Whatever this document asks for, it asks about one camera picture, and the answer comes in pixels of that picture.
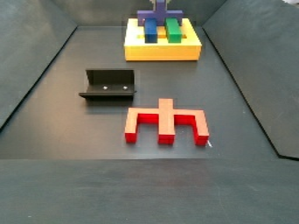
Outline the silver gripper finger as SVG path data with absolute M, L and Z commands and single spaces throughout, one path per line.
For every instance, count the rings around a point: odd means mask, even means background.
M 149 0 L 152 6 L 154 6 L 154 11 L 155 11 L 155 8 L 156 8 L 156 0 Z
M 171 0 L 166 0 L 166 10 L 168 10 L 168 3 L 171 2 Z

